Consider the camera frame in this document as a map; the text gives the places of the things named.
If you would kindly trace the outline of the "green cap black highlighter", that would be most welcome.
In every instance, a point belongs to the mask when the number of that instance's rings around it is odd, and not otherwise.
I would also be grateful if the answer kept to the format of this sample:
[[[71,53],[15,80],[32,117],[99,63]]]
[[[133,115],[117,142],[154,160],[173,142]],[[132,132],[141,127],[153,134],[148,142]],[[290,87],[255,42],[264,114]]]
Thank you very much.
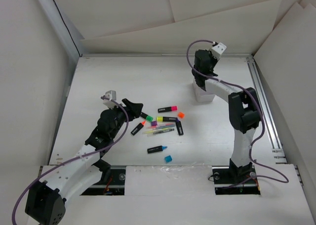
[[[141,112],[140,117],[145,119],[148,122],[152,122],[154,120],[152,116],[150,116],[144,112]]]

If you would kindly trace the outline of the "pink clear pen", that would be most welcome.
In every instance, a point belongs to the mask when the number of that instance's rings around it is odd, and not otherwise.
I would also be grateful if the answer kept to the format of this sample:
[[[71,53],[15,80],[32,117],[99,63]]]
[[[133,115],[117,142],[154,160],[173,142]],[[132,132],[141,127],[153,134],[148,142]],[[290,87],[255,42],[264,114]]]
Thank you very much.
[[[173,122],[173,123],[166,123],[166,124],[160,124],[160,125],[169,125],[169,124],[175,124],[175,122]],[[147,127],[147,129],[153,130],[154,127],[150,126],[150,127]]]

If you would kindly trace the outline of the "blue highlighter cap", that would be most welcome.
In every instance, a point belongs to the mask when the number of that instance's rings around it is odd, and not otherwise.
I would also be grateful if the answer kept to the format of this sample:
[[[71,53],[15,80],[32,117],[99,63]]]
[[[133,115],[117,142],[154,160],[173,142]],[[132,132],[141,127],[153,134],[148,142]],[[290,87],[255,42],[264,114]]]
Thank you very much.
[[[166,156],[166,157],[164,158],[164,160],[165,160],[166,163],[172,162],[172,157],[171,157],[171,155]]]

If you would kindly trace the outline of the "blue clear pen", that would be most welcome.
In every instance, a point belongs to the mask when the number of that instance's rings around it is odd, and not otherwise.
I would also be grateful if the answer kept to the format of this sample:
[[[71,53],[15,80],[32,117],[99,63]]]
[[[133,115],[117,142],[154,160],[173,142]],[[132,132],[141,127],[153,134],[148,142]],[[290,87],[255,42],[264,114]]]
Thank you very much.
[[[156,126],[153,128],[153,130],[164,130],[164,129],[169,129],[169,128],[173,128],[176,127],[175,124],[169,124],[169,125],[160,125],[160,126]]]

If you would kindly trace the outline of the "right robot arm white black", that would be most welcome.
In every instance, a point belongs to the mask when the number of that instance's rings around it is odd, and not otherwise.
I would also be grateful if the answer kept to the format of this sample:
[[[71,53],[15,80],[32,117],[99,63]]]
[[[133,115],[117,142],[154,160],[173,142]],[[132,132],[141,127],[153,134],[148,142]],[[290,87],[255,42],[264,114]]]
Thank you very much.
[[[254,88],[241,88],[216,79],[214,67],[220,54],[214,50],[197,50],[192,74],[197,102],[212,102],[219,97],[227,102],[229,121],[234,128],[233,154],[226,169],[213,171],[218,184],[237,184],[246,180],[254,171],[250,159],[251,143],[256,129],[262,122],[262,113]]]

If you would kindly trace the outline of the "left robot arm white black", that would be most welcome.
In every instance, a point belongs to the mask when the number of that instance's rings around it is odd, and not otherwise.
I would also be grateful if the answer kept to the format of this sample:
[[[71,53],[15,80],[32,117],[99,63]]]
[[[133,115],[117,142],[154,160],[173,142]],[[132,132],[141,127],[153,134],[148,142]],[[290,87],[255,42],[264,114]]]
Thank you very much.
[[[51,169],[51,176],[37,179],[28,188],[25,213],[41,225],[57,225],[67,207],[77,196],[95,183],[110,179],[111,166],[103,156],[118,142],[115,139],[122,126],[141,115],[142,103],[124,98],[122,104],[102,97],[108,107],[100,114],[97,126],[75,157]]]

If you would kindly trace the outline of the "orange tip black highlighter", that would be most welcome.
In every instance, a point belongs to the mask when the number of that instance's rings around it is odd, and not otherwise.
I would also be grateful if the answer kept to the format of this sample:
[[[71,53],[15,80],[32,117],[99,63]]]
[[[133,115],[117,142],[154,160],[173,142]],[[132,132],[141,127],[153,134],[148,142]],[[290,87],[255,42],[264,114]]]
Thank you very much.
[[[132,135],[132,136],[135,136],[141,129],[143,129],[145,123],[146,123],[146,121],[140,122],[140,123],[131,131],[131,135]]]

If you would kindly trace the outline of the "yellow cap black highlighter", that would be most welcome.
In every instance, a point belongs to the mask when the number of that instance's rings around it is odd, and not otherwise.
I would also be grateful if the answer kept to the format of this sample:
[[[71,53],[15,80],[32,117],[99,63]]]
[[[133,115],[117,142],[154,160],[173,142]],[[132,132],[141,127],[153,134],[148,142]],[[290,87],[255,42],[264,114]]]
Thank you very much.
[[[157,122],[176,122],[178,120],[177,117],[164,117],[164,116],[157,116]]]

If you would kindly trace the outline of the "white compartment pen holder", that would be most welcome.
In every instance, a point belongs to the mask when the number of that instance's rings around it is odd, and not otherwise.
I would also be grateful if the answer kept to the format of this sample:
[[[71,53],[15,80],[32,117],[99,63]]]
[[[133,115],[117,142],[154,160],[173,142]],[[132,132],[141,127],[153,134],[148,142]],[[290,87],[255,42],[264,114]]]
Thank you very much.
[[[196,101],[198,103],[210,103],[215,98],[214,94],[210,94],[204,90],[202,90],[193,80],[193,89],[196,97]]]

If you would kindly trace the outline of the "pink cap black highlighter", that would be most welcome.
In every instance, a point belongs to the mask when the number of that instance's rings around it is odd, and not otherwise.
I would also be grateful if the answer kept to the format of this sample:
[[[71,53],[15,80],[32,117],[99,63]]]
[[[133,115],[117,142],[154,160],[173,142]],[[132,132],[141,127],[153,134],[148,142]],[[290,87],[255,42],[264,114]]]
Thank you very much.
[[[177,110],[178,110],[177,106],[168,106],[164,108],[159,108],[158,113],[174,112]]]

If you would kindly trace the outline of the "purple tip black highlighter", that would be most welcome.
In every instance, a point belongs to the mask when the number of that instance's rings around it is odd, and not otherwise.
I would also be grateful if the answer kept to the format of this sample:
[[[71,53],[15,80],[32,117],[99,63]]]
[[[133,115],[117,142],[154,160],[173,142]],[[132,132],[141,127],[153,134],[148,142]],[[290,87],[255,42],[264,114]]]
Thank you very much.
[[[179,135],[179,136],[184,135],[183,127],[182,127],[181,121],[177,119],[176,122],[175,122],[175,124],[176,124],[176,129],[177,129],[178,135]]]

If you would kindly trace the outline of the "orange highlighter cap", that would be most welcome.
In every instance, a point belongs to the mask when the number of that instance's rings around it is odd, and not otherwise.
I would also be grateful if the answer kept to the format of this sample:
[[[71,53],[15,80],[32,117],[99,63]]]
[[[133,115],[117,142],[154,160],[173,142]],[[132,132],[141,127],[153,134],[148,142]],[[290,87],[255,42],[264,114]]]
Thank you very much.
[[[178,113],[178,117],[181,118],[181,119],[183,119],[183,118],[185,117],[185,114],[184,114],[183,112],[179,112],[179,113]]]

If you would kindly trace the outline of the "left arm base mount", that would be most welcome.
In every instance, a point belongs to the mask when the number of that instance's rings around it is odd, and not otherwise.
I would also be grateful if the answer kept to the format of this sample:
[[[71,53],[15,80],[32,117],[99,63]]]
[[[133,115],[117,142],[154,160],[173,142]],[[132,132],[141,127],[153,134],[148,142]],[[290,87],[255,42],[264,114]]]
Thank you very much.
[[[126,166],[111,166],[100,159],[94,166],[102,172],[101,179],[86,189],[82,196],[121,196],[125,191]]]

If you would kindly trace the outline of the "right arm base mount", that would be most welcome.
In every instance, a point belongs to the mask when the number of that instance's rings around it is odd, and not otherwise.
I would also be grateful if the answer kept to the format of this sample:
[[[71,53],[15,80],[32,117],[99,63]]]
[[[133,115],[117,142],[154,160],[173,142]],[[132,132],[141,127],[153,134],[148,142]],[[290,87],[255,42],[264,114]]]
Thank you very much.
[[[216,195],[260,195],[256,179],[250,179],[246,174],[237,179],[230,173],[229,167],[213,167],[212,175],[208,178],[214,183]]]

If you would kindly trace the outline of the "aluminium rail right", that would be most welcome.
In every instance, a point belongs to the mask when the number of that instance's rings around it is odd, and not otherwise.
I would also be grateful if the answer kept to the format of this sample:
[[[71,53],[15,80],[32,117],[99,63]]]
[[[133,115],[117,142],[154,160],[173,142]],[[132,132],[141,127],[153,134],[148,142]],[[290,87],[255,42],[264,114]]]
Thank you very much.
[[[257,64],[252,55],[246,58],[246,62],[249,68],[249,72],[252,77],[254,88],[257,91],[259,103],[263,112],[265,121],[265,136],[258,141],[258,143],[263,143],[264,138],[269,139],[269,146],[272,150],[272,155],[276,164],[287,164],[287,159],[284,154],[282,144],[280,142],[276,125],[272,117],[272,113],[267,101],[267,97],[259,76],[259,71]]]

